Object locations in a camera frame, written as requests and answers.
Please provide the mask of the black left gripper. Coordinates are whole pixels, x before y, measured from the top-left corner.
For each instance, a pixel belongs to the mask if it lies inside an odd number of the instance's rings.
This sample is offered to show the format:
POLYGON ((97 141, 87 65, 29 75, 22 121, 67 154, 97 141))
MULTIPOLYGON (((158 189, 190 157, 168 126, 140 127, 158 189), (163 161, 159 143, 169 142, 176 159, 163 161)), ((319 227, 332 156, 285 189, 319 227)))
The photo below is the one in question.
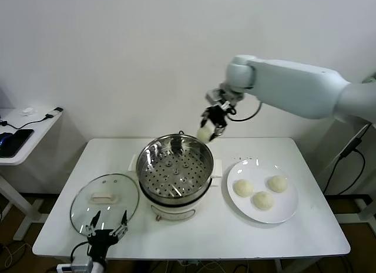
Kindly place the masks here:
POLYGON ((112 230, 96 230, 100 218, 100 210, 92 217, 90 223, 85 225, 86 236, 90 245, 89 256, 93 262, 105 263, 108 249, 117 244, 127 232, 127 210, 124 211, 120 225, 112 230))

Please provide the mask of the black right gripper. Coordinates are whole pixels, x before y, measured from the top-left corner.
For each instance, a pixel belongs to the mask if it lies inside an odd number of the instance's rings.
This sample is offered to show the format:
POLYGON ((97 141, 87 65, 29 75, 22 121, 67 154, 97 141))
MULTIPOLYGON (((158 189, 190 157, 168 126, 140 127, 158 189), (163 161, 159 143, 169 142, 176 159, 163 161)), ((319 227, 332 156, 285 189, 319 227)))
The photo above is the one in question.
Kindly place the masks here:
POLYGON ((226 112, 219 105, 206 108, 201 117, 201 128, 206 125, 208 119, 212 122, 210 124, 210 139, 218 138, 224 133, 227 127, 227 122, 225 120, 226 112))

